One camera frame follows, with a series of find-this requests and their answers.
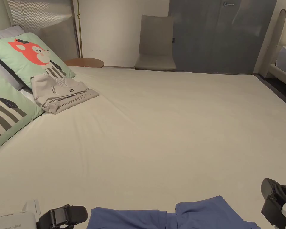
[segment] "striped pattern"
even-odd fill
[[[19,108],[9,108],[0,101],[0,136],[27,114]]]
[[[54,66],[52,68],[46,68],[46,72],[54,78],[64,78],[67,75],[63,70],[57,69]]]

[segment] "white chair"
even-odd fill
[[[136,69],[170,71],[176,69],[172,58],[173,18],[142,16],[139,58]]]

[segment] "blue cloth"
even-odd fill
[[[87,229],[260,229],[246,222],[221,197],[179,203],[176,213],[94,208]]]
[[[176,204],[176,214],[178,229],[261,229],[244,221],[221,196]]]

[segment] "cartoon animal print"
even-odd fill
[[[26,115],[16,103],[0,97],[0,136]]]
[[[53,61],[51,61],[51,53],[49,50],[43,50],[39,45],[35,43],[19,39],[15,39],[15,41],[8,43],[16,51],[22,53],[26,59],[34,64],[40,65],[50,76],[54,78],[64,78],[64,76],[66,76],[66,73],[62,70],[62,68],[58,64],[55,64]]]

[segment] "round side table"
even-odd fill
[[[68,61],[64,61],[67,66],[77,67],[103,67],[104,62],[93,58],[76,58]]]

